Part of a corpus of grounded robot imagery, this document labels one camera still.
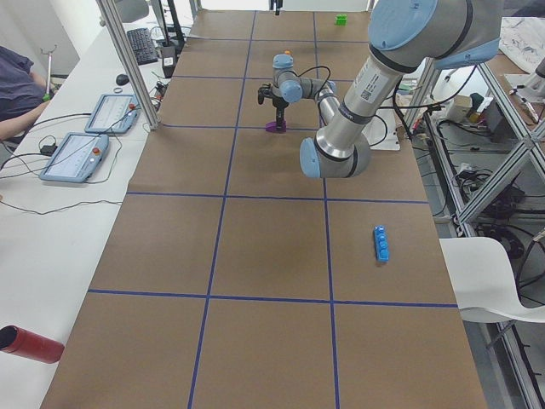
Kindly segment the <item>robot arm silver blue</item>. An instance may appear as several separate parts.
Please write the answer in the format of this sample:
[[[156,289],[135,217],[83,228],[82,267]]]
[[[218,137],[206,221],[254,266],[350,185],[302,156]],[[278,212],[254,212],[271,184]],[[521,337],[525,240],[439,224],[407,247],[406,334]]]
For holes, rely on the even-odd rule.
[[[270,96],[277,112],[313,99],[324,116],[324,127],[301,143],[302,172],[310,178],[362,173],[370,162],[364,127],[401,78],[426,58],[439,70],[492,59],[502,11],[501,1],[380,1],[370,17],[370,55],[342,100],[328,81],[297,76],[290,55],[275,55]]]

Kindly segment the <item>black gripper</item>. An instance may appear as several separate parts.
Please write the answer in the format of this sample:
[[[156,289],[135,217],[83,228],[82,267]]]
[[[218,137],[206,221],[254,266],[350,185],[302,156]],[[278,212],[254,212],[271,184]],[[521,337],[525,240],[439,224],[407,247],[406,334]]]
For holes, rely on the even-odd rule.
[[[273,0],[273,9],[275,15],[280,15],[282,8],[282,0]],[[285,119],[284,119],[284,109],[289,106],[289,103],[281,96],[272,96],[272,104],[276,108],[275,116],[275,128],[284,129],[285,128]]]

